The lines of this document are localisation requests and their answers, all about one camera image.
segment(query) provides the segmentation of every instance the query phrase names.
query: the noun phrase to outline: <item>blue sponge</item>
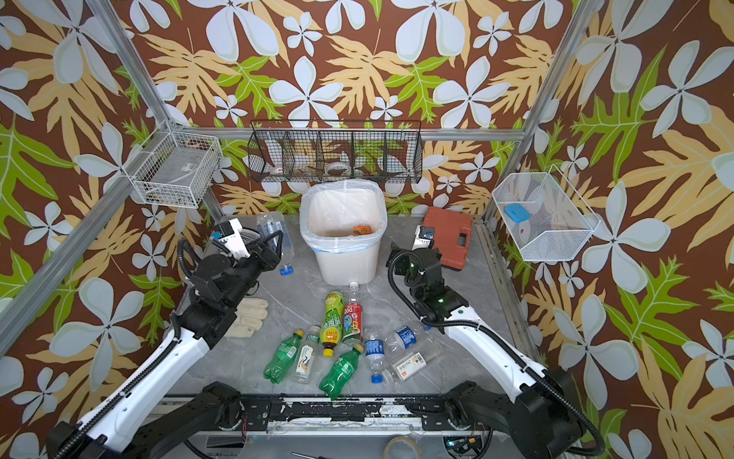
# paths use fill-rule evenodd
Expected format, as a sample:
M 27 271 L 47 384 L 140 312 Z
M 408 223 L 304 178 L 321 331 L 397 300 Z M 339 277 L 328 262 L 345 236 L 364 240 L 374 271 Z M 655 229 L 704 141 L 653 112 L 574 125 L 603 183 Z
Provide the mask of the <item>blue sponge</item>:
M 530 218 L 530 213 L 520 204 L 510 204 L 504 210 L 507 217 L 510 217 L 515 223 L 522 223 Z

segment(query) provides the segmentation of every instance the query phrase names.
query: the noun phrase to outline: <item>wire basket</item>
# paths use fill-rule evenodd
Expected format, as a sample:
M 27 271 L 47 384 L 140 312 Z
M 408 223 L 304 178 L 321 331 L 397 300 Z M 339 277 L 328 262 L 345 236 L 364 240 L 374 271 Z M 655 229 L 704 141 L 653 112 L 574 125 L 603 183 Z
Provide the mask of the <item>wire basket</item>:
M 364 127 L 339 121 L 340 128 L 291 128 L 267 120 L 252 122 L 247 164 L 262 181 L 372 181 L 418 183 L 423 173 L 421 124 L 416 129 Z
M 164 131 L 163 139 L 130 176 L 146 204 L 197 209 L 219 168 L 222 146 L 216 137 Z
M 570 181 L 558 172 L 568 184 L 568 192 L 546 172 L 512 173 L 492 191 L 524 261 L 573 260 L 601 222 Z M 586 204 L 589 214 L 583 215 L 578 210 L 572 201 L 574 194 Z M 527 214 L 511 216 L 518 204 Z

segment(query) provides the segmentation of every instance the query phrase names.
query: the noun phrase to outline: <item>trash can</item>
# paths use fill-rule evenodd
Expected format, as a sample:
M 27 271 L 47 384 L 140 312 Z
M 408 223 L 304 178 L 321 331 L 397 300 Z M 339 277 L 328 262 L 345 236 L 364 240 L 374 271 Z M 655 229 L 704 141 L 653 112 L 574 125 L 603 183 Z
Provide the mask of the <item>trash can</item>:
M 354 236 L 355 226 L 371 234 Z M 388 227 L 379 186 L 358 178 L 311 187 L 301 199 L 301 236 L 316 253 L 321 276 L 331 285 L 368 283 L 377 272 L 379 241 Z

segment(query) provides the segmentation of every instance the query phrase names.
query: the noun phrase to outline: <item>plastic bottle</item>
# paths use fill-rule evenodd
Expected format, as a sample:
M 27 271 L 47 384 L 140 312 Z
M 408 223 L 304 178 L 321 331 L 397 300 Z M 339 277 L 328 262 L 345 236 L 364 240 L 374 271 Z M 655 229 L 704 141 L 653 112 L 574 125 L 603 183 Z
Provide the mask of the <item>plastic bottle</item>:
M 349 302 L 344 306 L 344 344 L 353 346 L 362 341 L 362 305 L 360 304 L 360 284 L 349 284 Z
M 385 369 L 385 346 L 383 341 L 379 339 L 376 330 L 369 330 L 365 333 L 365 357 L 369 360 L 371 380 L 373 384 L 382 382 L 382 370 Z
M 386 383 L 405 381 L 421 371 L 439 356 L 440 348 L 431 339 L 424 339 L 420 344 L 410 346 L 407 352 L 393 356 L 387 368 L 382 370 Z
M 292 336 L 284 339 L 278 345 L 275 350 L 275 355 L 273 355 L 272 360 L 263 372 L 265 379 L 269 379 L 273 383 L 278 384 L 286 377 L 286 372 L 291 368 L 293 362 L 296 361 L 296 353 L 298 352 L 298 345 L 301 343 L 301 338 L 303 338 L 303 330 L 296 330 Z
M 308 329 L 306 340 L 304 340 L 303 346 L 301 346 L 301 350 L 298 352 L 296 372 L 293 374 L 292 379 L 299 384 L 308 384 L 313 364 L 316 361 L 316 349 L 319 346 L 320 333 L 321 327 L 311 325 L 311 328 Z
M 280 275 L 288 275 L 293 272 L 294 251 L 291 237 L 288 235 L 288 228 L 286 227 L 286 221 L 283 218 L 283 214 L 280 212 L 270 212 L 268 214 L 258 215 L 258 233 L 260 237 L 265 237 L 274 232 L 281 230 L 283 232 L 283 243 L 280 246 L 282 254 L 280 256 L 280 264 L 278 269 Z M 271 239 L 270 247 L 275 250 L 277 247 L 277 237 Z
M 329 370 L 329 374 L 321 380 L 319 389 L 326 392 L 330 399 L 336 400 L 341 394 L 341 389 L 357 371 L 357 361 L 363 352 L 364 347 L 361 344 L 355 344 L 352 350 L 340 355 Z
M 324 357 L 332 358 L 334 348 L 342 337 L 341 315 L 344 312 L 344 295 L 338 290 L 329 292 L 324 306 L 326 306 L 326 314 L 324 314 L 324 323 L 321 324 L 321 345 L 324 346 Z
M 423 328 L 423 324 L 410 324 L 402 326 L 395 332 L 391 333 L 385 340 L 385 346 L 390 353 L 401 352 L 428 339 L 428 334 Z

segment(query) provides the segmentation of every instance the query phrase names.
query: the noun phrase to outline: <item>black wire basket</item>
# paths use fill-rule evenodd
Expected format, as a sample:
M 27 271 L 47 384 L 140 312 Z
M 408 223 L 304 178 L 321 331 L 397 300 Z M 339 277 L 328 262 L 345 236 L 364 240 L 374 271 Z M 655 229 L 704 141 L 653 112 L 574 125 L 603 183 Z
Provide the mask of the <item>black wire basket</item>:
M 420 122 L 379 122 L 400 129 L 372 127 L 364 121 L 338 122 L 340 127 L 333 128 L 323 120 L 304 120 L 301 123 L 306 126 L 326 127 L 294 128 L 283 121 L 254 120 L 247 145 L 251 177 L 257 182 L 421 180 Z

